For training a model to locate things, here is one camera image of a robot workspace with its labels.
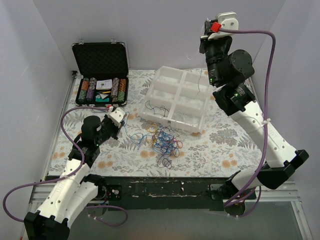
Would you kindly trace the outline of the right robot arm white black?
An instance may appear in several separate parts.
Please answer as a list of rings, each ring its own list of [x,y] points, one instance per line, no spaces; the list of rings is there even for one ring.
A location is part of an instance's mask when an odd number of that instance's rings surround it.
[[[260,186],[277,189],[309,158],[304,149],[295,149],[279,134],[267,117],[267,109],[260,108],[244,84],[255,70],[247,51],[229,52],[231,34],[236,32],[234,21],[228,26],[216,19],[206,20],[199,46],[199,52],[205,54],[209,84],[218,88],[213,93],[217,105],[245,130],[262,153],[257,167],[237,171],[213,192],[231,199]]]

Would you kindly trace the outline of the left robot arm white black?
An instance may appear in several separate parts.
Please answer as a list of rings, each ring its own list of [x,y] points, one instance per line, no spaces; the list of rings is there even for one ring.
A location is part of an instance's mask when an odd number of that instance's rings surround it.
[[[91,115],[83,120],[81,134],[74,142],[60,180],[45,201],[24,218],[30,240],[66,240],[81,211],[92,200],[106,196],[106,187],[97,182],[99,177],[87,180],[94,161],[100,154],[100,145],[110,138],[117,139],[126,114],[121,110],[108,113],[104,119]]]

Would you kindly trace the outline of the playing card deck box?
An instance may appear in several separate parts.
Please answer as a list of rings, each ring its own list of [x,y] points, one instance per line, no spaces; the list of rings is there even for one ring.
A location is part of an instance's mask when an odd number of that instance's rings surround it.
[[[113,80],[112,79],[105,79],[105,80],[98,80],[96,82],[96,90],[109,90],[113,86]]]

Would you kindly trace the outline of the black poker chip case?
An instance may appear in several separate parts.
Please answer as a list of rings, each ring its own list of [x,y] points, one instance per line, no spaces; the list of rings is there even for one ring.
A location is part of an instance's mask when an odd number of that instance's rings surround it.
[[[127,105],[129,90],[129,66],[127,60],[126,45],[123,42],[76,42],[72,44],[72,52],[77,63],[79,73],[82,76],[80,81],[75,104],[77,106],[105,107],[116,105],[124,107]],[[125,79],[126,88],[121,101],[96,101],[98,90],[94,90],[92,100],[79,100],[84,79],[95,78],[98,81],[108,79]]]

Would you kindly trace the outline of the white plastic compartment tray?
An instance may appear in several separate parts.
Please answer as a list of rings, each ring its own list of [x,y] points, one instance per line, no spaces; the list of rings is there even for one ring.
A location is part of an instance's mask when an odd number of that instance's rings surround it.
[[[199,73],[160,67],[138,111],[138,116],[190,133],[202,132],[213,88],[203,69]]]

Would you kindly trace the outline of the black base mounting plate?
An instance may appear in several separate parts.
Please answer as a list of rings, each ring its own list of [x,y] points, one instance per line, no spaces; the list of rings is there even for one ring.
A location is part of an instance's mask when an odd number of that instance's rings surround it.
[[[98,187],[96,200],[126,210],[223,211],[223,201],[237,193],[226,177],[116,177],[89,174],[84,181]]]

